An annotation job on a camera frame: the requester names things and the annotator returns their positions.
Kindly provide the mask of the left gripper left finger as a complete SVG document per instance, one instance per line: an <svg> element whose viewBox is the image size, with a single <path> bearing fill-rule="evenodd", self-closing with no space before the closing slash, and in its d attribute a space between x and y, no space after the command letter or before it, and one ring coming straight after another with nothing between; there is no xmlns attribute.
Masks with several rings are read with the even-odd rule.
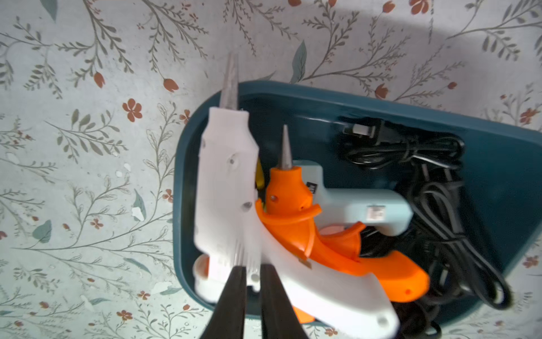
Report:
<svg viewBox="0 0 542 339"><path fill-rule="evenodd" d="M200 339L243 339L246 297L246 268L235 266Z"/></svg>

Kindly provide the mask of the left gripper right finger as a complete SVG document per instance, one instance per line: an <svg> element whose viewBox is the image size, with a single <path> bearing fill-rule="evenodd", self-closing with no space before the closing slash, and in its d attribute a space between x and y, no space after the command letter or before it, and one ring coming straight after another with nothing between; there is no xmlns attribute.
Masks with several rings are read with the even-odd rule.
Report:
<svg viewBox="0 0 542 339"><path fill-rule="evenodd" d="M308 339L299 323L275 267L261 266L262 338Z"/></svg>

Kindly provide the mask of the white hot glue gun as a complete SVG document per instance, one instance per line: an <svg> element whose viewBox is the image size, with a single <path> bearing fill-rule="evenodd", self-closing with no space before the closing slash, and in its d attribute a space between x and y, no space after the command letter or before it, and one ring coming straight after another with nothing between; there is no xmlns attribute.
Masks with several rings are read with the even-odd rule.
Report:
<svg viewBox="0 0 542 339"><path fill-rule="evenodd" d="M248 128L249 114L238 105L239 63L230 54L220 104L211 107L202 134L198 161L194 242L210 258L209 276L227 283L235 266L246 268L246 285L260 286L261 266L275 267L294 309L295 292L303 274L326 273L315 262L300 261L266 229L256 213L255 171L258 145ZM378 309L372 321L356 321L344 328L330 325L355 338L393 338L399 319L392 311Z"/></svg>

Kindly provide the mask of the orange hot glue gun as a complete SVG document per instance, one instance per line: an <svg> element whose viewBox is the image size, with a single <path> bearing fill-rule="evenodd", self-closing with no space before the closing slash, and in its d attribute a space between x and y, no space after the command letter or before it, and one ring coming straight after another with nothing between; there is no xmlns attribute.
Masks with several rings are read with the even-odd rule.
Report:
<svg viewBox="0 0 542 339"><path fill-rule="evenodd" d="M256 209L285 249L302 261L327 268L326 273L309 271L302 276L294 294L294 312L302 322L321 320L344 328L376 318L376 311L369 307L371 297L378 301L379 310L392 311L394 303L417 301L429 291L429 275L401 252L361 256L361 233L370 226L358 222L351 227L318 229L315 217L323 209L313 203L302 169L294 165L287 130L282 132L282 152L270 171L265 199Z"/></svg>

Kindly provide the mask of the light blue hot glue gun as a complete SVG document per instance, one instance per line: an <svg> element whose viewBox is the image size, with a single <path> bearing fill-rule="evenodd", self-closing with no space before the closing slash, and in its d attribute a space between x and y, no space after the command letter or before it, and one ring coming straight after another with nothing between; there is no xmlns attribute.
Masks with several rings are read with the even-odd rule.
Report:
<svg viewBox="0 0 542 339"><path fill-rule="evenodd" d="M395 237L404 233L413 211L403 196L389 189L332 189L324 185L323 168L310 160L295 160L302 169L303 182L313 193L313 203L323 212L315 217L318 229L332 225L351 227L362 222L381 234Z"/></svg>

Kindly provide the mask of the yellow hot glue gun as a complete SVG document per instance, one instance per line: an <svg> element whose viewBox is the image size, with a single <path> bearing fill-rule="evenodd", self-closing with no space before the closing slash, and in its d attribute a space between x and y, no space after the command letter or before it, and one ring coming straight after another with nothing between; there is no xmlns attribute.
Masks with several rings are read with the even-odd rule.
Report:
<svg viewBox="0 0 542 339"><path fill-rule="evenodd" d="M256 163L255 185L258 190L265 189L265 175L260 158L257 159Z"/></svg>

